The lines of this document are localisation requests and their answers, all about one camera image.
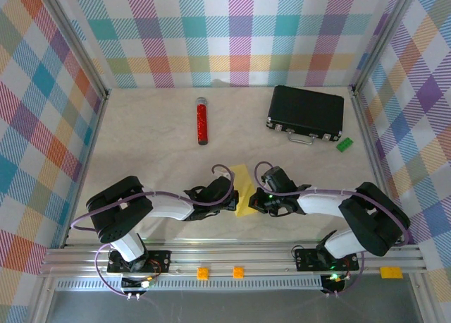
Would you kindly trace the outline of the yellow paper sheet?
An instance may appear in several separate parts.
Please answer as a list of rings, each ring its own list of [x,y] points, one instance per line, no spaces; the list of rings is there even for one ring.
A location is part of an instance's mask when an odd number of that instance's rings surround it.
[[[230,167],[230,170],[235,174],[234,189],[239,193],[239,202],[235,210],[235,216],[240,218],[257,213],[255,209],[249,206],[249,199],[256,192],[256,189],[246,165],[235,165]]]

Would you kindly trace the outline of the red glitter tube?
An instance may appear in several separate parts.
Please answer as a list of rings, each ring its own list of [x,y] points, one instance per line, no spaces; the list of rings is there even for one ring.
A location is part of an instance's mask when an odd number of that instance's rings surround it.
[[[199,145],[208,144],[207,100],[204,97],[196,99],[197,105],[197,142]]]

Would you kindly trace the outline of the black controller board green light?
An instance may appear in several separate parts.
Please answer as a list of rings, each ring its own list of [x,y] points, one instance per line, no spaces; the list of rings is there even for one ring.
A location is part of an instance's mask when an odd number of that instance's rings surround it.
[[[123,291],[147,291],[156,283],[156,276],[146,276],[142,278],[127,278],[121,279],[121,289]]]
[[[348,277],[346,274],[329,274],[329,275],[321,275],[321,291],[330,294],[330,293],[339,293],[345,289],[346,280]]]

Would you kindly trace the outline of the aluminium mounting rail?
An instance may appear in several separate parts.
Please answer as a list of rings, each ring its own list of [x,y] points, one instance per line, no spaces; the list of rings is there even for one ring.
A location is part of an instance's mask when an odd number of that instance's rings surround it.
[[[147,243],[148,250],[171,251],[169,276],[195,276],[206,267],[211,276],[231,276],[234,267],[243,267],[245,276],[281,276],[296,274],[294,247],[314,246],[312,241],[259,242],[239,240],[173,240]],[[50,249],[44,256],[40,275],[95,276],[94,256],[98,244],[76,243],[62,249]],[[381,267],[399,267],[404,274],[424,273],[426,263],[418,246],[392,248],[383,257],[369,252],[359,258],[365,274],[377,274]]]

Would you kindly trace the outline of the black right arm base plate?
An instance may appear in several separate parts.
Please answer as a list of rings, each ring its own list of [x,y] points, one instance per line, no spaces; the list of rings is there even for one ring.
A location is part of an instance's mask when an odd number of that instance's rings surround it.
[[[293,251],[298,272],[347,272],[358,271],[356,254],[337,259],[327,250],[300,248]]]

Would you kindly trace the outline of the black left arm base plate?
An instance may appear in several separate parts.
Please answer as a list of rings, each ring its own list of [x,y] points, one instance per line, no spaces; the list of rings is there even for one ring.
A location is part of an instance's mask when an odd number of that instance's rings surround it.
[[[131,262],[126,262],[117,250],[111,250],[108,257],[109,263],[106,270],[110,274],[168,273],[171,263],[170,250],[148,250],[143,256],[138,257]]]

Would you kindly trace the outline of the aluminium lower frame post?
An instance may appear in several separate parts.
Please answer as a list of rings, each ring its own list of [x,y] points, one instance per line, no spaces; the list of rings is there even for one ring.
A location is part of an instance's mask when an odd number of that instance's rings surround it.
[[[54,276],[39,276],[33,288],[25,323],[45,323],[56,290]]]
[[[435,311],[435,301],[423,273],[409,273],[416,304],[424,323],[441,323]]]

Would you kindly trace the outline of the aluminium upright frame post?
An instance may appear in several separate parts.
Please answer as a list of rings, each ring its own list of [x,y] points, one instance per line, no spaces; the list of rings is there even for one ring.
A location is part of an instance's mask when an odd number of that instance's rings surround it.
[[[61,34],[65,38],[69,48],[73,51],[76,59],[79,61],[80,66],[85,72],[87,78],[94,86],[95,90],[101,95],[103,100],[109,98],[109,89],[104,84],[101,76],[98,74],[94,63],[91,61],[87,51],[78,34],[76,33],[70,19],[66,15],[65,11],[59,0],[42,0],[44,5],[48,8],[52,18],[55,20]]]
[[[360,93],[368,82],[385,48],[396,33],[403,16],[412,2],[413,0],[388,1],[351,81],[350,91],[354,95]]]

